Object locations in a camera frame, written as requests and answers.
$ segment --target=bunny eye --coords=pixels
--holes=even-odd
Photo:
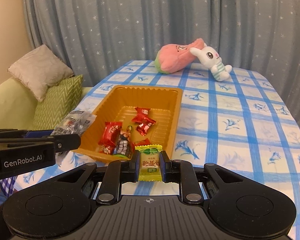
[[[208,56],[209,59],[213,59],[213,55],[212,55],[211,52],[208,52],[208,53],[207,53],[207,56]]]

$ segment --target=orange plastic tray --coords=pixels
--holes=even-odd
[[[81,137],[81,145],[75,152],[85,154],[103,162],[121,159],[116,155],[100,153],[98,141],[103,135],[105,122],[122,122],[122,128],[132,125],[131,140],[140,141],[148,138],[151,144],[162,145],[171,158],[174,139],[178,126],[182,90],[179,88],[152,86],[115,86],[92,112],[96,120]],[[156,121],[146,136],[140,135],[131,122],[136,115],[135,107],[151,108],[149,117]]]

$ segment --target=green bottom of plush toy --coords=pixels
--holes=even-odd
[[[165,72],[165,71],[161,70],[161,66],[160,66],[160,63],[159,63],[159,52],[157,54],[157,57],[155,58],[154,66],[155,66],[155,68],[157,69],[158,72],[160,72],[162,74],[169,74],[168,72]]]

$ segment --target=pink plush toy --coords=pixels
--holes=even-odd
[[[163,46],[157,54],[154,65],[160,73],[169,74],[185,68],[195,60],[190,48],[203,49],[203,39],[196,39],[189,45],[168,44]]]

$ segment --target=metal bolt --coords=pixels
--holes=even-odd
[[[104,193],[104,194],[101,194],[99,196],[99,200],[103,201],[103,202],[107,202],[107,201],[110,201],[110,200],[113,200],[114,199],[114,196],[112,194],[109,194],[109,193]]]
[[[186,199],[189,201],[199,201],[201,199],[201,196],[196,193],[191,193],[186,196]]]

